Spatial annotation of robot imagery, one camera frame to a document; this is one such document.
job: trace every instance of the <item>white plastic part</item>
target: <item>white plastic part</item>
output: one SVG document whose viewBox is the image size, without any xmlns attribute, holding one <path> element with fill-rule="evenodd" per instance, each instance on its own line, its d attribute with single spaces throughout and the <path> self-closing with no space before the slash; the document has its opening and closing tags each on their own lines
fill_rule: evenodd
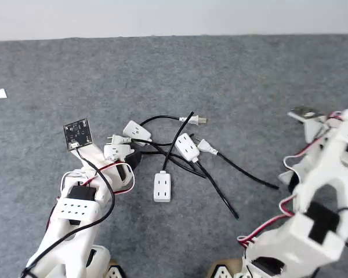
<svg viewBox="0 0 348 278">
<path fill-rule="evenodd" d="M 7 98 L 7 95 L 4 89 L 0 89 L 0 98 Z"/>
<path fill-rule="evenodd" d="M 107 271 L 108 264 L 110 263 L 111 255 L 109 250 L 100 245 L 93 245 L 92 249 L 96 252 L 93 256 L 92 262 L 86 268 L 86 278 L 109 278 L 104 275 Z"/>
<path fill-rule="evenodd" d="M 322 244 L 318 244 L 309 233 L 314 221 L 301 213 L 296 213 L 278 229 L 264 232 L 255 244 L 250 243 L 246 251 L 249 269 L 263 278 L 300 278 L 314 272 L 320 266 L 335 262 L 340 258 L 345 241 L 329 231 Z M 278 276 L 270 276 L 251 262 L 259 257 L 275 258 L 285 266 Z"/>
<path fill-rule="evenodd" d="M 171 179 L 166 171 L 160 171 L 155 175 L 153 199 L 155 202 L 170 202 L 171 199 Z"/>
<path fill-rule="evenodd" d="M 306 211 L 316 193 L 324 185 L 336 189 L 338 207 L 348 207 L 348 120 L 344 121 L 328 139 L 324 149 L 317 155 L 306 177 L 298 184 L 294 193 L 294 209 Z M 340 213 L 337 234 L 348 238 L 348 211 Z"/>
<path fill-rule="evenodd" d="M 151 140 L 151 133 L 148 132 L 144 127 L 140 126 L 133 120 L 131 120 L 124 128 L 123 135 L 128 136 L 130 138 L 134 139 L 141 139 L 146 141 L 152 141 Z M 135 142 L 140 146 L 145 146 L 146 143 L 143 142 Z"/>
<path fill-rule="evenodd" d="M 326 120 L 326 117 L 322 116 L 322 114 L 316 114 L 315 116 L 315 112 L 308 112 L 308 114 L 309 115 L 298 115 L 296 112 L 294 112 L 294 109 L 288 112 L 290 117 L 304 124 L 304 136 L 306 142 L 311 143 L 314 137 L 317 135 L 317 132 L 320 130 L 322 122 Z"/>
<path fill-rule="evenodd" d="M 110 266 L 110 270 L 108 271 L 106 278 L 122 278 L 122 275 L 118 267 Z"/>
<path fill-rule="evenodd" d="M 125 159 L 127 155 L 134 153 L 134 150 L 130 145 L 105 145 L 103 149 L 103 155 L 106 160 L 115 162 L 118 159 Z"/>
<path fill-rule="evenodd" d="M 220 266 L 213 276 L 214 278 L 232 278 L 232 275 L 225 266 Z"/>
<path fill-rule="evenodd" d="M 186 119 L 187 119 L 187 117 L 180 117 L 179 121 L 180 122 L 185 122 Z M 198 124 L 206 123 L 206 118 L 200 117 L 198 115 L 192 116 L 190 118 L 190 120 L 188 121 L 188 123 L 190 123 L 191 125 L 197 125 L 198 126 Z"/>
<path fill-rule="evenodd" d="M 104 158 L 103 152 L 95 144 L 84 146 L 82 148 L 79 148 L 78 150 L 84 158 L 92 162 L 98 168 L 102 168 L 103 166 L 106 166 L 111 163 L 110 161 Z M 93 177 L 95 175 L 95 170 L 92 169 L 90 165 L 88 165 L 84 160 L 82 160 L 79 157 L 79 155 L 77 154 L 77 151 L 73 150 L 71 151 L 71 153 L 75 155 L 82 162 L 84 166 L 83 170 L 85 170 L 88 174 L 90 174 L 90 177 Z M 124 168 L 124 172 L 125 172 L 124 180 L 121 180 L 120 174 L 116 167 L 111 167 L 110 169 L 103 171 L 103 174 L 106 176 L 106 178 L 111 181 L 111 186 L 114 191 L 119 191 L 121 190 L 122 187 L 127 186 L 133 178 L 133 175 L 128 170 L 128 167 L 127 166 L 122 166 L 122 167 Z M 107 188 L 105 188 L 105 190 L 106 190 L 106 195 L 109 196 Z"/>
<path fill-rule="evenodd" d="M 209 142 L 207 142 L 207 140 L 205 139 L 202 139 L 200 141 L 200 143 L 197 144 L 197 148 L 201 151 L 201 152 L 209 152 L 211 153 L 212 155 L 217 155 L 218 154 L 218 151 L 213 148 Z"/>
<path fill-rule="evenodd" d="M 112 135 L 112 137 L 107 137 L 107 139 L 111 140 L 110 145 L 127 144 L 132 142 L 130 137 L 123 137 L 116 134 Z"/>
<path fill-rule="evenodd" d="M 200 151 L 187 133 L 183 133 L 177 138 L 175 148 L 187 161 L 192 161 L 194 163 L 198 161 Z"/>
<path fill-rule="evenodd" d="M 100 206 L 94 201 L 61 198 L 54 213 L 58 218 L 92 221 L 96 219 L 96 215 L 100 214 Z"/>
</svg>

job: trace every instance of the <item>red and white wire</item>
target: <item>red and white wire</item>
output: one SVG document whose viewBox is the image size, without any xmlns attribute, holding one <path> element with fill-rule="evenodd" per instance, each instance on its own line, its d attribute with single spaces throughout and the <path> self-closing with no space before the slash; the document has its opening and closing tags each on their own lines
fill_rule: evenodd
<svg viewBox="0 0 348 278">
<path fill-rule="evenodd" d="M 286 218 L 288 217 L 285 214 L 280 214 L 277 215 L 271 219 L 269 219 L 268 221 L 264 222 L 263 224 L 261 224 L 261 226 L 257 227 L 252 233 L 250 233 L 248 236 L 238 236 L 237 240 L 239 242 L 240 245 L 242 246 L 246 246 L 250 243 L 253 242 L 253 238 L 258 235 L 262 230 L 266 229 L 268 226 L 272 225 L 273 223 L 275 223 L 277 220 L 280 220 L 282 218 Z"/>
<path fill-rule="evenodd" d="M 107 169 L 109 169 L 111 167 L 115 167 L 115 166 L 118 166 L 118 165 L 126 165 L 129 168 L 130 173 L 132 173 L 133 184 L 132 184 L 132 186 L 129 189 L 116 191 L 115 192 L 116 195 L 128 193 L 128 192 L 130 192 L 134 188 L 134 186 L 135 186 L 135 176 L 134 176 L 134 172 L 133 172 L 132 166 L 130 166 L 129 164 L 127 164 L 125 162 L 115 162 L 115 163 L 111 163 L 111 164 L 108 164 L 106 166 L 103 166 L 102 168 L 99 169 L 100 171 L 104 171 L 104 170 L 107 170 Z M 95 175 L 94 177 L 92 177 L 92 178 L 88 179 L 87 181 L 85 181 L 82 185 L 83 186 L 88 185 L 96 177 L 97 176 Z"/>
<path fill-rule="evenodd" d="M 287 198 L 285 198 L 285 199 L 282 199 L 282 200 L 279 202 L 279 204 L 278 204 L 278 207 L 280 208 L 281 212 L 282 212 L 283 214 L 285 214 L 286 216 L 288 216 L 288 217 L 294 216 L 295 213 L 293 213 L 292 211 L 289 211 L 289 210 L 285 207 L 285 205 L 286 205 L 287 203 L 289 203 L 292 199 L 294 199 L 295 196 L 296 196 L 296 195 L 294 194 L 294 195 L 291 195 L 291 196 L 289 196 L 289 197 L 287 197 Z"/>
</svg>

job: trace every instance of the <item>electrical outlet socket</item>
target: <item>electrical outlet socket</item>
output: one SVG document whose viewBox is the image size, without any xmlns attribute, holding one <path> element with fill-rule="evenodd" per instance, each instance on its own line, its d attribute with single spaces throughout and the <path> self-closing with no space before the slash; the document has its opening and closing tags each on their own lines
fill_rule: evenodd
<svg viewBox="0 0 348 278">
<path fill-rule="evenodd" d="M 125 278 L 123 274 L 120 272 L 119 268 L 116 266 L 111 266 L 110 270 L 108 271 L 107 276 L 108 278 Z"/>
<path fill-rule="evenodd" d="M 170 202 L 171 199 L 171 180 L 170 174 L 160 171 L 155 175 L 153 199 L 155 202 Z"/>
<path fill-rule="evenodd" d="M 140 126 L 133 120 L 131 120 L 124 128 L 122 131 L 124 136 L 128 136 L 130 138 L 134 139 L 141 139 L 141 140 L 146 140 L 146 141 L 152 141 L 151 140 L 151 133 L 146 130 L 144 127 Z M 146 143 L 142 142 L 135 142 L 140 146 L 145 146 Z"/>
<path fill-rule="evenodd" d="M 198 161 L 197 157 L 200 155 L 200 151 L 187 133 L 183 133 L 177 138 L 175 148 L 187 161 Z"/>
<path fill-rule="evenodd" d="M 106 160 L 115 162 L 118 159 L 124 159 L 127 155 L 133 153 L 130 145 L 105 145 L 103 149 L 103 155 Z"/>
<path fill-rule="evenodd" d="M 214 273 L 215 274 L 211 276 L 212 278 L 232 278 L 232 275 L 224 265 L 218 265 Z"/>
</svg>

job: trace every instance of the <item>outlet adapter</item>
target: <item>outlet adapter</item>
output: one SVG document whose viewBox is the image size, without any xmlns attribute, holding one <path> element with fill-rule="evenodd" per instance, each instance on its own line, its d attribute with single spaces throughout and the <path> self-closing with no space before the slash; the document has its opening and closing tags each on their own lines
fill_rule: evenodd
<svg viewBox="0 0 348 278">
<path fill-rule="evenodd" d="M 155 175 L 153 199 L 155 202 L 170 202 L 171 199 L 171 179 L 166 171 L 160 171 Z"/>
<path fill-rule="evenodd" d="M 183 133 L 175 142 L 175 148 L 187 161 L 197 162 L 200 151 L 187 133 Z"/>
<path fill-rule="evenodd" d="M 131 120 L 122 131 L 124 136 L 128 136 L 130 138 L 134 139 L 141 139 L 146 141 L 152 141 L 151 140 L 151 133 L 146 130 L 144 127 L 140 126 L 133 120 Z M 145 146 L 146 143 L 143 142 L 135 142 L 140 146 Z"/>
</svg>

